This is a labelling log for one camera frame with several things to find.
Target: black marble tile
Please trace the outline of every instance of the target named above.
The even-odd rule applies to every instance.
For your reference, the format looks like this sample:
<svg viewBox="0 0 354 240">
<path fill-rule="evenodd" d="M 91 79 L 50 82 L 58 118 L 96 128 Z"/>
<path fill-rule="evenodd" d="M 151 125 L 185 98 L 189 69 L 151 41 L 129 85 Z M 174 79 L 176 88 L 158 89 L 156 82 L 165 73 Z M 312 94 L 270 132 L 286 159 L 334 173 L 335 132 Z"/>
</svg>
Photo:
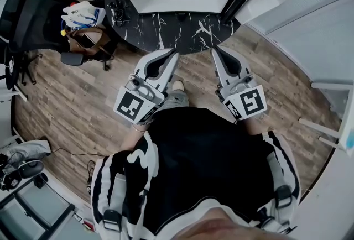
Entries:
<svg viewBox="0 0 354 240">
<path fill-rule="evenodd" d="M 108 20 L 114 30 L 127 42 L 155 51 L 177 48 L 180 54 L 191 54 L 211 48 L 228 39 L 240 26 L 235 19 L 228 25 L 221 24 L 217 15 L 208 13 L 155 13 L 138 14 L 131 7 L 124 9 L 122 25 L 114 23 L 110 3 L 105 0 Z"/>
</svg>

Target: white sneaker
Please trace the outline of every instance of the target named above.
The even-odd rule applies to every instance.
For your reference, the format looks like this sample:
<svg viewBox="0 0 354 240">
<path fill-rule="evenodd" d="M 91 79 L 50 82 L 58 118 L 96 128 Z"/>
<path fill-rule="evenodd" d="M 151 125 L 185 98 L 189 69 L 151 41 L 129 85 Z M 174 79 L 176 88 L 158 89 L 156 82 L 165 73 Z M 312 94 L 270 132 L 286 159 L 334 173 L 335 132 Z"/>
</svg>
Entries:
<svg viewBox="0 0 354 240">
<path fill-rule="evenodd" d="M 172 85 L 172 90 L 181 90 L 184 91 L 184 85 L 181 81 L 175 81 Z"/>
</svg>

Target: chair armrest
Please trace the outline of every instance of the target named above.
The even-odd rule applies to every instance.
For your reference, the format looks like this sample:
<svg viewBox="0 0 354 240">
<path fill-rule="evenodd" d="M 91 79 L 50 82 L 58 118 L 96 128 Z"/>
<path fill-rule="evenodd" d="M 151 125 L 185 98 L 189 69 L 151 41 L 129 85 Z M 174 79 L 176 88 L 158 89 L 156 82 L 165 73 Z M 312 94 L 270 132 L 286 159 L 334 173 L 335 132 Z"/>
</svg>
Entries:
<svg viewBox="0 0 354 240">
<path fill-rule="evenodd" d="M 80 66 L 84 63 L 84 55 L 80 53 L 62 52 L 60 61 L 70 66 Z"/>
</svg>

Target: buckle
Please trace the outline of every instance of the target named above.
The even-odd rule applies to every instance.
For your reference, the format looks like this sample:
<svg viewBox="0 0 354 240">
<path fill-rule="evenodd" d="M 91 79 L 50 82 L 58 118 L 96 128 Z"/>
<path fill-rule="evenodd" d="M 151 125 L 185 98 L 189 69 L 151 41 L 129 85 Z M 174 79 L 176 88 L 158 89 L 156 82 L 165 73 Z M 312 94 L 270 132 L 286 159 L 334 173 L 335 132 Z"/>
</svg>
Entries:
<svg viewBox="0 0 354 240">
<path fill-rule="evenodd" d="M 114 210 L 105 210 L 103 214 L 103 226 L 109 230 L 122 231 L 122 215 Z"/>
<path fill-rule="evenodd" d="M 291 205 L 293 201 L 290 187 L 283 185 L 275 191 L 275 207 L 277 209 L 285 208 Z"/>
</svg>

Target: brown bag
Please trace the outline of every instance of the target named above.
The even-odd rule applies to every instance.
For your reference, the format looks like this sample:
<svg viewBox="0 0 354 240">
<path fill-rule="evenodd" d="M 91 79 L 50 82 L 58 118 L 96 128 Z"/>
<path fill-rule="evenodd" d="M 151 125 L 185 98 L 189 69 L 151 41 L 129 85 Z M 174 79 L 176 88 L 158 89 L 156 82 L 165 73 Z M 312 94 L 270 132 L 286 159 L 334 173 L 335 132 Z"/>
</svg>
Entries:
<svg viewBox="0 0 354 240">
<path fill-rule="evenodd" d="M 82 28 L 68 32 L 66 36 L 69 38 L 70 52 L 72 53 L 94 56 L 97 52 L 102 50 L 108 55 L 111 55 L 103 48 L 111 39 L 105 31 L 100 28 Z"/>
</svg>

